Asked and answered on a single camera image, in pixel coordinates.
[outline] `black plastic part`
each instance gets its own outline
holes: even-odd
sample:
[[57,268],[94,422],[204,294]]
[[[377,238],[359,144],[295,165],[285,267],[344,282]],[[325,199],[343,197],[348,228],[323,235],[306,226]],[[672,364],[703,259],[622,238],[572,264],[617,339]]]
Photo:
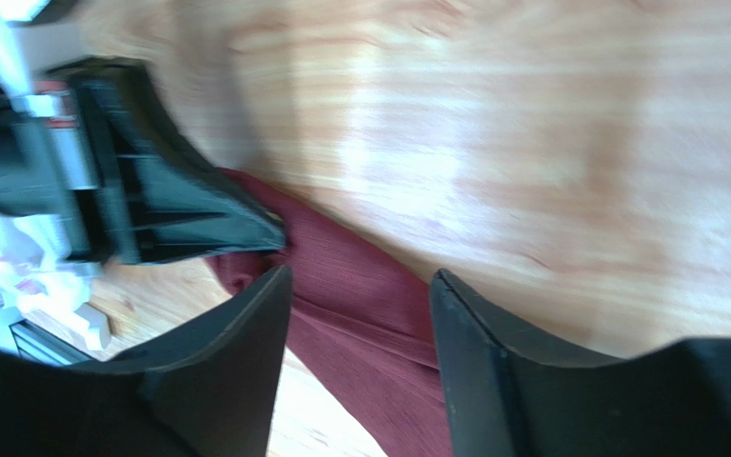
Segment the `black plastic part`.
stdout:
[[10,325],[10,336],[19,357],[51,367],[65,367],[92,360],[86,353],[58,339],[30,321]]
[[74,92],[124,262],[284,246],[280,219],[214,168],[160,104],[141,61],[88,59],[49,74]]
[[58,214],[68,235],[70,260],[106,261],[111,247],[103,233],[92,233],[97,223],[91,223],[93,214],[81,206],[88,200],[86,192],[67,189],[54,151],[44,121],[12,111],[0,91],[0,214]]
[[291,297],[276,268],[109,362],[0,352],[0,457],[265,457]]
[[180,134],[143,62],[90,58],[48,78],[70,87],[97,189],[68,189],[44,121],[0,104],[0,213],[60,215],[71,261],[117,253],[126,264],[159,264],[285,245],[281,219]]
[[528,324],[446,270],[431,302],[455,457],[731,456],[731,340],[620,361]]

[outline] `white plastic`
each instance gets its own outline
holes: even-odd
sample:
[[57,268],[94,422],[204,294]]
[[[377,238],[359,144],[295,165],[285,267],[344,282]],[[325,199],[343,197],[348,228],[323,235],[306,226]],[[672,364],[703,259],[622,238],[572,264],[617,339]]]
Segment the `white plastic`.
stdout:
[[64,262],[69,243],[58,216],[0,216],[0,288],[23,313],[42,309],[80,334],[88,349],[109,343],[107,316],[87,304],[91,269]]

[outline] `black plastic bracket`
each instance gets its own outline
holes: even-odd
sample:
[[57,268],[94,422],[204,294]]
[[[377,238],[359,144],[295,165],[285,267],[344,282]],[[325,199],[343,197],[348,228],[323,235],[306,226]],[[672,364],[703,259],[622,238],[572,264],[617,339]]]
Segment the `black plastic bracket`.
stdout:
[[117,253],[126,264],[157,264],[285,245],[281,219],[180,134],[142,61],[89,58],[47,78],[69,87],[97,184],[67,189],[64,152],[44,121],[0,103],[0,213],[60,215],[71,261]]
[[265,457],[291,285],[274,268],[108,362],[0,352],[0,457]]
[[447,270],[431,290],[455,457],[731,456],[731,340],[581,348]]

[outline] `ribbed fabric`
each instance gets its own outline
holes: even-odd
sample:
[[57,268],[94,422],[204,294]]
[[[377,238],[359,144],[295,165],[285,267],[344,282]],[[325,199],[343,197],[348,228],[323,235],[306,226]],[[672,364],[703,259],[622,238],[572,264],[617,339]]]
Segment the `ribbed fabric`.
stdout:
[[207,259],[227,291],[271,267],[292,267],[287,347],[389,457],[451,456],[428,285],[307,205],[248,174],[223,172],[284,219],[288,239],[269,255]]

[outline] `maroon cloth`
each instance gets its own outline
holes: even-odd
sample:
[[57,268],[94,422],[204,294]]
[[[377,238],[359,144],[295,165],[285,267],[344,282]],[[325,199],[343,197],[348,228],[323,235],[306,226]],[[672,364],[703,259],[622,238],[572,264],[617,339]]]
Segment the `maroon cloth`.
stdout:
[[284,219],[287,247],[207,259],[230,293],[289,265],[286,345],[389,457],[452,455],[428,285],[350,230],[256,178],[223,170]]

